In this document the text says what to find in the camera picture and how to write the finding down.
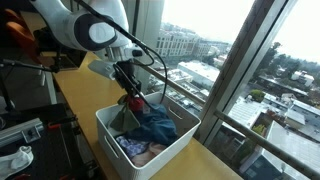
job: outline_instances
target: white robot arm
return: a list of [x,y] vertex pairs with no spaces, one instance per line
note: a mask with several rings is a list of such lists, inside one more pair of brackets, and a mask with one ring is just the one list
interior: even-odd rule
[[[39,11],[60,44],[83,51],[106,49],[108,59],[113,62],[93,61],[89,68],[94,72],[114,80],[115,62],[143,55],[141,48],[85,8],[71,12],[60,0],[30,2]],[[88,5],[124,31],[128,31],[127,16],[121,0],[91,0]]]
[[100,75],[116,79],[129,95],[134,97],[138,94],[142,97],[141,83],[134,76],[135,63],[132,58],[146,54],[152,60],[148,64],[151,65],[154,59],[149,50],[161,57],[128,33],[128,21],[121,0],[90,0],[88,4],[75,0],[84,7],[78,12],[70,12],[60,0],[30,1],[62,45],[84,51],[105,48],[111,62],[95,60],[89,64],[89,68]]
[[[97,51],[107,46],[122,47],[130,40],[85,9],[69,11],[60,0],[31,0],[54,37],[63,45],[84,51]],[[94,10],[128,31],[127,16],[121,0],[91,0]]]

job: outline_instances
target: wooden table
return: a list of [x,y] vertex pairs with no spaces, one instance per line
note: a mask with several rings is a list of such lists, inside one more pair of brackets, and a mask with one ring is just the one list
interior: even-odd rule
[[[44,26],[39,14],[28,12],[21,14],[31,31]],[[79,126],[102,172],[108,179],[120,179],[99,145],[95,112],[98,109],[116,104],[125,91],[119,87],[116,81],[111,81],[88,69],[87,65],[97,58],[89,52],[78,70],[61,71],[54,74],[54,79],[71,110],[77,115]],[[151,179],[234,180],[241,178],[192,138],[191,142]]]

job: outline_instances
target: white container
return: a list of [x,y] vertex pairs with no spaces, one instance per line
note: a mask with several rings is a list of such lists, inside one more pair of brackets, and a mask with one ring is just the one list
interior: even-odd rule
[[[145,98],[150,103],[159,103],[161,96],[162,93],[154,93],[145,96]],[[167,115],[174,121],[179,138],[143,167],[136,167],[132,164],[126,153],[114,139],[115,136],[122,133],[115,131],[111,127],[106,127],[109,124],[108,122],[113,120],[121,110],[122,105],[110,106],[96,112],[100,145],[122,179],[149,179],[189,143],[200,125],[199,118],[167,96],[165,96],[162,104],[167,109]]]

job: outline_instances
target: red object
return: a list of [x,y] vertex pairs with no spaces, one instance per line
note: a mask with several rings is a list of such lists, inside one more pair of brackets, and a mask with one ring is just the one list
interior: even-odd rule
[[16,22],[25,28],[28,27],[24,19],[12,9],[5,9],[4,14],[6,15],[8,21]]
[[144,105],[144,101],[139,97],[128,96],[126,101],[129,103],[129,108],[131,111],[141,111]]
[[61,124],[54,124],[54,125],[51,125],[50,123],[48,124],[48,129],[57,129],[60,127]]
[[7,29],[21,49],[37,64],[41,64],[38,47],[31,32],[16,22],[7,22]]
[[19,176],[14,177],[14,180],[27,180],[30,179],[31,175],[30,174],[21,174]]

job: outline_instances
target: cable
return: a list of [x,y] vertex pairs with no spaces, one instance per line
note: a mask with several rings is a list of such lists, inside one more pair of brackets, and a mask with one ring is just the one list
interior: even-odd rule
[[161,63],[163,64],[163,68],[164,68],[164,87],[163,87],[163,94],[162,94],[162,97],[161,97],[161,100],[160,100],[160,103],[162,103],[163,99],[164,99],[164,96],[166,95],[166,91],[167,91],[167,84],[168,84],[168,71],[167,71],[167,66],[166,64],[164,63],[163,59],[161,58],[161,56],[155,52],[153,49],[147,47],[153,54],[155,54],[159,60],[161,61]]
[[4,81],[7,80],[7,78],[9,77],[9,75],[11,74],[12,70],[13,70],[14,66],[11,66],[11,69],[9,70],[9,72],[7,73],[7,75],[3,78]]
[[122,71],[122,69],[117,65],[114,64],[113,67],[118,70],[126,79],[126,81],[133,87],[133,89],[137,92],[139,97],[152,109],[155,110],[149,103],[148,101],[143,97],[143,95],[140,93],[140,91],[137,89],[137,87],[131,82],[131,80],[128,78],[128,76]]
[[6,121],[2,117],[0,117],[0,123],[0,130],[2,130],[6,126]]
[[155,52],[153,49],[151,49],[150,47],[145,45],[143,42],[141,42],[139,39],[137,39],[135,36],[133,36],[132,34],[127,32],[126,30],[124,30],[120,25],[115,23],[113,20],[107,18],[106,16],[104,16],[104,15],[100,14],[99,12],[97,12],[96,10],[94,10],[91,6],[89,6],[83,0],[74,0],[74,1],[76,1],[78,4],[80,4],[83,8],[85,8],[87,11],[89,11],[92,15],[103,20],[105,23],[107,23],[108,25],[113,27],[119,33],[124,35],[126,38],[130,39],[132,41],[132,43],[137,44],[152,60],[152,62],[150,64],[141,63],[142,66],[151,66],[154,64],[154,58],[150,55],[149,51],[151,51],[153,54],[155,54],[160,59],[161,63],[163,64],[164,70],[165,70],[165,82],[164,82],[163,94],[162,94],[162,97],[160,100],[160,103],[162,103],[164,96],[165,96],[166,89],[167,89],[168,73],[167,73],[167,67],[166,67],[164,61],[162,60],[162,58],[160,57],[160,55],[157,52]]

